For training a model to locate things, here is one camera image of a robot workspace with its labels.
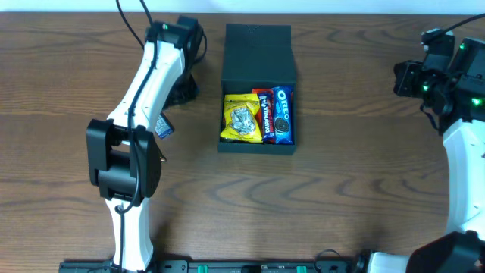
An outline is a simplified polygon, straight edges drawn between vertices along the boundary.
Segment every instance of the red snack package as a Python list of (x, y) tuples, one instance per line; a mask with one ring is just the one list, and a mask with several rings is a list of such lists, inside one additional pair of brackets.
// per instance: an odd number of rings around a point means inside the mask
[(256, 120), (261, 128), (263, 142), (275, 143), (276, 134), (273, 122), (273, 90), (272, 89), (253, 89), (252, 93), (258, 94), (261, 105), (256, 115)]

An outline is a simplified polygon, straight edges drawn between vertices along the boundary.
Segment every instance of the yellow snack bag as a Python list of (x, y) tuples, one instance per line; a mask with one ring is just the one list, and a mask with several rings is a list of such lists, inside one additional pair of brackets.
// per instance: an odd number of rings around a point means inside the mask
[(225, 95), (224, 119), (226, 127), (222, 131), (221, 137), (227, 140), (262, 143), (261, 131), (255, 119), (258, 111), (258, 94)]

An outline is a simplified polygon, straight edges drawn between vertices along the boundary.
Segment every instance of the snack bag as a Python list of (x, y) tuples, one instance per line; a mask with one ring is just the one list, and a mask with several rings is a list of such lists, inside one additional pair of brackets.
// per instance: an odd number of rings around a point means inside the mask
[(252, 93), (258, 94), (260, 109), (256, 115), (259, 122), (259, 129), (263, 136), (264, 143), (274, 143), (276, 135), (273, 125), (273, 90), (253, 89)]
[(226, 127), (222, 131), (221, 137), (227, 140), (262, 143), (261, 131), (255, 119), (258, 111), (258, 94), (225, 95), (224, 120)]
[(291, 135), (291, 86), (273, 88), (274, 92), (274, 131), (276, 144), (293, 144)]

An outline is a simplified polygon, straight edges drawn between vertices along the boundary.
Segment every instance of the small tag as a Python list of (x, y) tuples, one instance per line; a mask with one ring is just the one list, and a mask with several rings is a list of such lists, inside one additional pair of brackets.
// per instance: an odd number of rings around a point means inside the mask
[(172, 127), (170, 122), (168, 122), (167, 117), (165, 117), (162, 113), (160, 113), (160, 115), (158, 116), (155, 132), (157, 133), (158, 137), (160, 137), (160, 139), (164, 139), (174, 132), (174, 128)]

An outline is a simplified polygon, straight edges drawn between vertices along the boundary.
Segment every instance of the box lid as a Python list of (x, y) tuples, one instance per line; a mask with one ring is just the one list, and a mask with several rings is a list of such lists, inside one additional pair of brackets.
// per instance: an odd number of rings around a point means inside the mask
[(246, 80), (295, 84), (291, 26), (228, 24), (225, 43), (223, 84)]

